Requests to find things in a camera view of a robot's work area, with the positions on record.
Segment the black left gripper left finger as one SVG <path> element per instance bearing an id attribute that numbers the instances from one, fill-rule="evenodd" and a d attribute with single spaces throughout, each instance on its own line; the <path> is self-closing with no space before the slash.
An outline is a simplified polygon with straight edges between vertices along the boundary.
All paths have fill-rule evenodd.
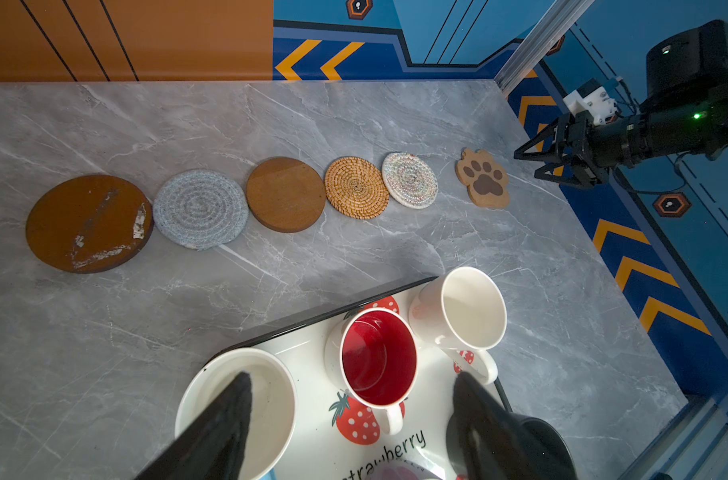
<path id="1" fill-rule="evenodd" d="M 238 478 L 245 460 L 252 404 L 251 377 L 240 373 L 137 478 Z"/>

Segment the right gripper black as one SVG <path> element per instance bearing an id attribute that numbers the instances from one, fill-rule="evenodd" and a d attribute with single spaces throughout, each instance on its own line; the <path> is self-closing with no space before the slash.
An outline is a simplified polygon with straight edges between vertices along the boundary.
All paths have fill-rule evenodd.
<path id="1" fill-rule="evenodd" d="M 593 130 L 594 119 L 588 111 L 563 114 L 516 149 L 514 158 L 543 162 L 534 172 L 539 180 L 581 189 L 607 184 L 611 169 L 594 159 L 589 142 Z"/>

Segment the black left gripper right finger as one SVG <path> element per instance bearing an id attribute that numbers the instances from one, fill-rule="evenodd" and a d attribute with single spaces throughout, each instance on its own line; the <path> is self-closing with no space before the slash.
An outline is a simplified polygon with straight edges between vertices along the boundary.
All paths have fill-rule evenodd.
<path id="1" fill-rule="evenodd" d="M 468 479 L 575 479 L 541 454 L 539 442 L 468 373 L 458 375 L 453 407 Z"/>

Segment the cork paw print coaster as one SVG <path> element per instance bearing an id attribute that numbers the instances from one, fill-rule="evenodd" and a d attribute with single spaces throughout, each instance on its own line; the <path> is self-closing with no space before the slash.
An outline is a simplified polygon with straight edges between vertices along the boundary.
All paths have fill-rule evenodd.
<path id="1" fill-rule="evenodd" d="M 455 171 L 474 205 L 488 209 L 510 205 L 509 176 L 490 152 L 464 148 Z"/>

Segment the white multicolour woven rope coaster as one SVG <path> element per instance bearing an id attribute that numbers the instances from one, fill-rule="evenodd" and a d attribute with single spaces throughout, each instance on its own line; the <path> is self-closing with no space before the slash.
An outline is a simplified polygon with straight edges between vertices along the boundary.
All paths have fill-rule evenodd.
<path id="1" fill-rule="evenodd" d="M 388 154 L 383 161 L 381 174 L 391 196 L 405 207 L 426 209 L 438 196 L 435 173 L 416 155 L 406 152 Z"/>

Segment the woven rattan round coaster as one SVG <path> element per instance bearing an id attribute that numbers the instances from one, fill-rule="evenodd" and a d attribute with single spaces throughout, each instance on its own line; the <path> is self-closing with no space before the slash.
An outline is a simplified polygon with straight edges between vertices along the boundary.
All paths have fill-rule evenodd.
<path id="1" fill-rule="evenodd" d="M 360 157 L 335 160 L 326 170 L 324 184 L 330 204 L 354 219 L 374 219 L 389 204 L 390 193 L 380 170 Z"/>

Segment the grey blue rope coaster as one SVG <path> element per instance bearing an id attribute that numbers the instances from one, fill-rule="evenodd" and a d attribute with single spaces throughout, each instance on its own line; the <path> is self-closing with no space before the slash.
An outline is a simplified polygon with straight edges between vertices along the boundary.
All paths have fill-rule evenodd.
<path id="1" fill-rule="evenodd" d="M 233 241 L 248 218 L 243 189 L 214 170 L 193 169 L 170 177 L 153 201 L 156 227 L 170 241 L 192 250 Z"/>

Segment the dark scratched wooden coaster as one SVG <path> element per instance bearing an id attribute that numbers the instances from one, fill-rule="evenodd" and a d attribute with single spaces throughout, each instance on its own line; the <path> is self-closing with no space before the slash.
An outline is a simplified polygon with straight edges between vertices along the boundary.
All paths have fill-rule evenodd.
<path id="1" fill-rule="evenodd" d="M 152 204 L 133 183 L 112 175 L 84 175 L 45 193 L 30 211 L 26 241 L 42 262 L 65 272 L 92 274 L 135 257 L 154 228 Z"/>

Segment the brown round wooden coaster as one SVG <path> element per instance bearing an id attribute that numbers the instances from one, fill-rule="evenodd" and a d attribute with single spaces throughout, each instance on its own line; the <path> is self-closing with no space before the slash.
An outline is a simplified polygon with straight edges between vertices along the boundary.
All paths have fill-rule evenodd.
<path id="1" fill-rule="evenodd" d="M 308 229 L 321 217 L 326 191 L 319 173 L 293 158 L 276 157 L 260 163 L 246 184 L 246 198 L 256 219 L 281 233 Z"/>

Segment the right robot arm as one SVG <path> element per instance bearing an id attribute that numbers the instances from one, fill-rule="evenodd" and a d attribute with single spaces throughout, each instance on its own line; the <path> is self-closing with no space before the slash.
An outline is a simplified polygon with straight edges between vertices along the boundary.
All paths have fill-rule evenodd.
<path id="1" fill-rule="evenodd" d="M 515 159 L 540 163 L 538 179 L 584 189 L 648 159 L 717 160 L 728 148 L 728 23 L 714 20 L 652 48 L 647 88 L 635 115 L 597 125 L 587 111 L 564 114 L 519 147 Z"/>

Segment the black mug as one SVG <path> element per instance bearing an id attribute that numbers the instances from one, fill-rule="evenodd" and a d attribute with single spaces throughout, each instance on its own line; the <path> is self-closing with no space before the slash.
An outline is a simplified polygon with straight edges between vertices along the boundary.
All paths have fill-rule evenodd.
<path id="1" fill-rule="evenodd" d="M 542 455 L 549 455 L 562 466 L 568 468 L 573 475 L 576 475 L 571 452 L 569 451 L 563 437 L 553 426 L 545 420 L 536 417 L 525 416 L 517 413 L 513 413 L 513 417 L 539 442 Z M 454 471 L 457 473 L 457 478 L 468 479 L 467 467 L 462 452 L 460 451 L 455 416 L 452 416 L 448 423 L 446 444 L 449 462 L 451 463 Z"/>

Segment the white mug front left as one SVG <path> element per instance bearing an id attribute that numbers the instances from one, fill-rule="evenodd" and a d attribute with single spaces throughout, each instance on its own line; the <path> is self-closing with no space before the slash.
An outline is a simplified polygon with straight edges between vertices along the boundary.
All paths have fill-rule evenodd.
<path id="1" fill-rule="evenodd" d="M 241 479 L 263 479 L 286 451 L 295 429 L 294 380 L 277 356 L 257 348 L 238 348 L 205 365 L 187 387 L 178 407 L 180 436 L 240 373 L 250 375 L 252 412 Z"/>

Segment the plain white mug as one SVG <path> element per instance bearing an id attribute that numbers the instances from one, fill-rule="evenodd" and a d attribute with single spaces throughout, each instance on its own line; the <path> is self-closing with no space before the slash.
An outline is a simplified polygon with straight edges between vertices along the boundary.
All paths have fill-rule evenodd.
<path id="1" fill-rule="evenodd" d="M 423 343 L 479 383 L 498 379 L 490 350 L 503 340 L 508 314 L 500 289 L 483 271 L 459 267 L 426 284 L 410 304 L 408 322 Z"/>

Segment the white mug red inside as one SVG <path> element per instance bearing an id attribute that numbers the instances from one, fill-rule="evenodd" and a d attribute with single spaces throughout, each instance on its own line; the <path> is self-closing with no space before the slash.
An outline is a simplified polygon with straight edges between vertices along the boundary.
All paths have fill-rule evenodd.
<path id="1" fill-rule="evenodd" d="M 418 374 L 416 339 L 406 320 L 380 307 L 347 317 L 327 334 L 324 361 L 338 388 L 332 424 L 349 440 L 368 445 L 401 432 L 401 404 Z"/>

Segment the aluminium corner post right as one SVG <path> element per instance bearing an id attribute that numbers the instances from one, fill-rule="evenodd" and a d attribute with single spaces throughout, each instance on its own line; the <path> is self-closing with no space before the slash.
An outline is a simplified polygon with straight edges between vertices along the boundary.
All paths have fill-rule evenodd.
<path id="1" fill-rule="evenodd" d="M 510 95 L 594 0 L 556 0 L 497 73 L 501 92 Z"/>

